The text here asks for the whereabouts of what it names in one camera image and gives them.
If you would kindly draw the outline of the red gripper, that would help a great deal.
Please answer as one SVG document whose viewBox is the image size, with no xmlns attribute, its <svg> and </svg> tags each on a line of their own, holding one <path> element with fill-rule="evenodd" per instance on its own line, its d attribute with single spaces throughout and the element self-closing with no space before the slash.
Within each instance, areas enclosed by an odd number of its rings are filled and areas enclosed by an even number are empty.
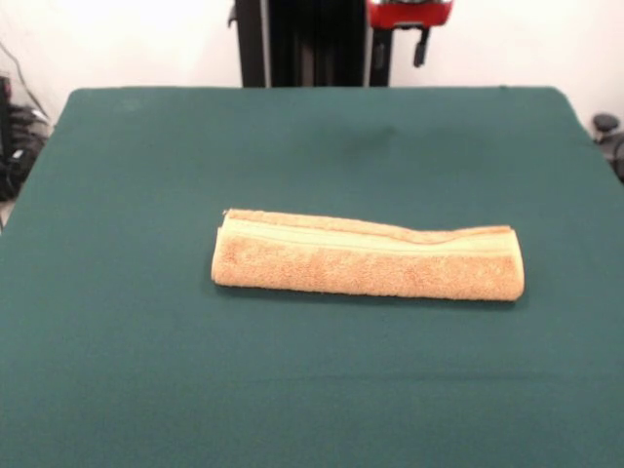
<svg viewBox="0 0 624 468">
<path fill-rule="evenodd" d="M 376 29 L 419 27 L 413 66 L 420 67 L 426 60 L 430 27 L 444 25 L 452 7 L 453 1 L 369 1 L 368 17 L 370 26 Z"/>
</svg>

